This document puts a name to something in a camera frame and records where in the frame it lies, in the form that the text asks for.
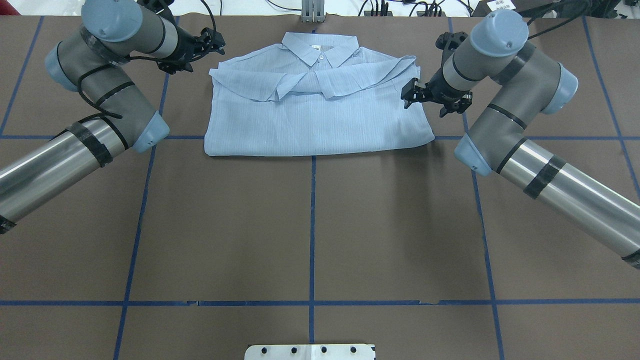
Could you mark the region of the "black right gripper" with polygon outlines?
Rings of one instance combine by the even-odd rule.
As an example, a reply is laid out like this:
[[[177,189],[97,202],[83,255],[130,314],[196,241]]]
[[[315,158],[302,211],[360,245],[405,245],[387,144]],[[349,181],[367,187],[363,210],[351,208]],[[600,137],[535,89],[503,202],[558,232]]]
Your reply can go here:
[[[439,117],[448,114],[463,114],[473,104],[473,92],[469,89],[462,91],[451,85],[445,77],[445,65],[448,60],[453,60],[455,50],[468,37],[466,32],[444,32],[435,41],[437,49],[442,51],[441,67],[430,78],[427,84],[419,78],[412,78],[402,87],[401,99],[403,109],[407,110],[412,104],[433,102],[441,104]]]

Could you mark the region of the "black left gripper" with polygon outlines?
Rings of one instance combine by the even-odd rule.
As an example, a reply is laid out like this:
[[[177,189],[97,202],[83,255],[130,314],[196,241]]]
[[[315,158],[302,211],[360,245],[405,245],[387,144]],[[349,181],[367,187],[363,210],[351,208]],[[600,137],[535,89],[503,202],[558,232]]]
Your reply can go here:
[[[210,53],[225,55],[226,41],[220,32],[213,28],[205,27],[199,36],[194,36],[185,31],[182,27],[174,27],[177,35],[176,48],[166,58],[157,62],[157,67],[169,74],[177,72],[192,72],[194,69],[190,63],[201,59]]]

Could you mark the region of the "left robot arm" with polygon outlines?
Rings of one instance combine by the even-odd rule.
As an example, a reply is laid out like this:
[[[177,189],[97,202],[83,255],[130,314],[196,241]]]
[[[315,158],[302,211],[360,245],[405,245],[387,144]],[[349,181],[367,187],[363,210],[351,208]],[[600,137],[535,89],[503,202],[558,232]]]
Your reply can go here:
[[[169,0],[87,0],[82,24],[45,58],[50,77],[94,109],[45,145],[1,171],[1,232],[126,150],[145,152],[170,132],[160,111],[123,67],[151,61],[174,75],[223,55],[215,22],[192,35],[178,25]]]

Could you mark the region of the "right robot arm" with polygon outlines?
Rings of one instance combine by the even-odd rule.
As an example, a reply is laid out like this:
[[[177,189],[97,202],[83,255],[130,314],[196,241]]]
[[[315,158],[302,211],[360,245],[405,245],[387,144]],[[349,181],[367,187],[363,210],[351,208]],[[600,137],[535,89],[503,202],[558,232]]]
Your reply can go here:
[[[462,114],[479,82],[496,82],[500,90],[461,138],[455,157],[482,176],[502,176],[638,269],[639,206],[524,136],[537,114],[560,111],[579,85],[529,37],[525,20],[511,9],[492,11],[470,33],[441,34],[440,68],[428,82],[413,78],[403,86],[404,106],[433,102],[442,106],[441,117]]]

